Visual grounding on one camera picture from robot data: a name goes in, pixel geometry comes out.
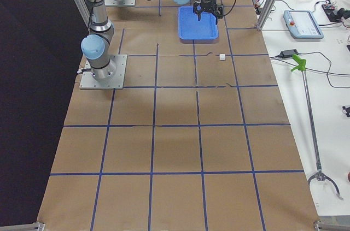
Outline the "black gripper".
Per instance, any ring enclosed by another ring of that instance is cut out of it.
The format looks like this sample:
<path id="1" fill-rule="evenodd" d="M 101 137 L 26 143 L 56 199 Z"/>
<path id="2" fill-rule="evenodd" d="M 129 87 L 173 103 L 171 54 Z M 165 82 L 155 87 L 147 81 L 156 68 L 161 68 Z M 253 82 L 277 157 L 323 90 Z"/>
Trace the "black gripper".
<path id="1" fill-rule="evenodd" d="M 203 12 L 211 13 L 215 17 L 215 25 L 218 24 L 219 18 L 223 18 L 223 6 L 217 5 L 217 0 L 200 0 L 193 3 L 193 13 L 197 15 L 198 21 L 201 20 Z"/>

